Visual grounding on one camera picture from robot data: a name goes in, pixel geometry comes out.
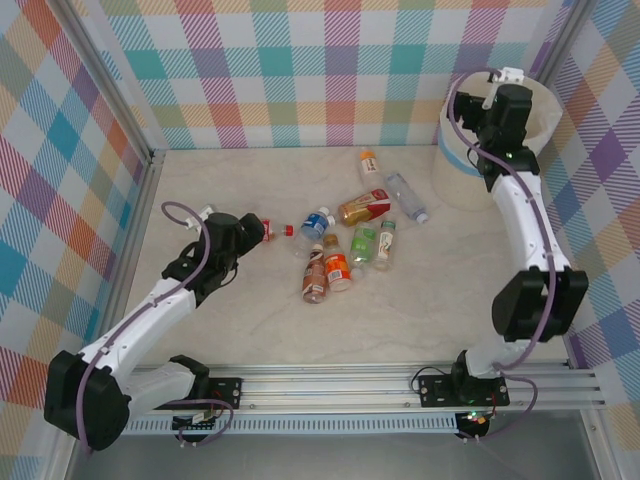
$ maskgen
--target marble floor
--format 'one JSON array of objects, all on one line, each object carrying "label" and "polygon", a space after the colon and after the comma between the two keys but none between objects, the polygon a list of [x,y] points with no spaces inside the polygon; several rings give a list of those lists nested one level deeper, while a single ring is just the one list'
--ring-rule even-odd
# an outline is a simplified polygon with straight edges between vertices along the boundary
[{"label": "marble floor", "polygon": [[[162,364],[176,354],[207,364],[449,362],[491,332],[491,301],[513,274],[499,211],[443,204],[430,183],[435,147],[376,153],[384,169],[403,174],[430,213],[425,225],[399,216],[390,272],[308,305],[300,297],[306,262],[291,253],[290,239],[261,244],[240,260],[237,279],[169,330],[142,363]],[[361,194],[358,154],[353,147],[169,152],[127,308],[196,238],[164,217],[163,201],[196,210],[213,203],[236,216],[254,212],[297,226],[318,207],[335,211]],[[352,230],[335,232],[347,250]],[[556,339],[533,358],[564,359],[566,350]]]}]

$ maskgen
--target blue label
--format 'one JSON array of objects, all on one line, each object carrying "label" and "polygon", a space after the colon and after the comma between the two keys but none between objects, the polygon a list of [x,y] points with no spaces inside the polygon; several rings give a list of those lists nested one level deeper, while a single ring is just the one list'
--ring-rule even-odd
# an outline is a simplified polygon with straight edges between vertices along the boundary
[{"label": "blue label", "polygon": [[317,230],[320,235],[322,235],[329,226],[329,222],[324,216],[318,215],[317,213],[312,213],[307,217],[302,226],[311,227]]}]

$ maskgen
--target brown bottle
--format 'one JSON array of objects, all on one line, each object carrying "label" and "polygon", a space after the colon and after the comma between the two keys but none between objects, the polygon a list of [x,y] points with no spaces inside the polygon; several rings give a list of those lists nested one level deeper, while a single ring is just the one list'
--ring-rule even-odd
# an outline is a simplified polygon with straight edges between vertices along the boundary
[{"label": "brown bottle", "polygon": [[316,244],[311,249],[309,263],[302,280],[302,299],[307,303],[322,303],[327,295],[327,277],[324,274],[324,248]]}]

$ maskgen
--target gray floor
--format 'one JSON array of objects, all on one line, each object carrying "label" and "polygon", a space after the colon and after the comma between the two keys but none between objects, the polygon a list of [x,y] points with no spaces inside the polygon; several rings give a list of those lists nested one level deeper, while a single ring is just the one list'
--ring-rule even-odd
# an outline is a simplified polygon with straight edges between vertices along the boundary
[{"label": "gray floor", "polygon": [[228,435],[201,450],[173,437],[122,437],[77,465],[102,479],[562,479],[589,480],[594,463],[577,413],[534,413],[485,447],[453,435]]}]

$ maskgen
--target plaid wall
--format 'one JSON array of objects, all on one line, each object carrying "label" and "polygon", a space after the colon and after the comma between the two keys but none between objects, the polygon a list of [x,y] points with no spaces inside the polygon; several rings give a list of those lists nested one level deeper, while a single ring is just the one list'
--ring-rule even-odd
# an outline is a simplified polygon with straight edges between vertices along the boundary
[{"label": "plaid wall", "polygon": [[142,165],[45,0],[0,3],[2,480],[51,454],[48,362],[101,319]]},{"label": "plaid wall", "polygon": [[[537,71],[573,1],[74,3],[149,142],[189,149],[432,143],[452,76]],[[89,16],[98,3],[105,23]]]},{"label": "plaid wall", "polygon": [[639,0],[599,2],[555,82],[566,112],[541,156],[552,225],[591,282],[569,341],[597,372],[621,455],[638,467],[639,26]]}]

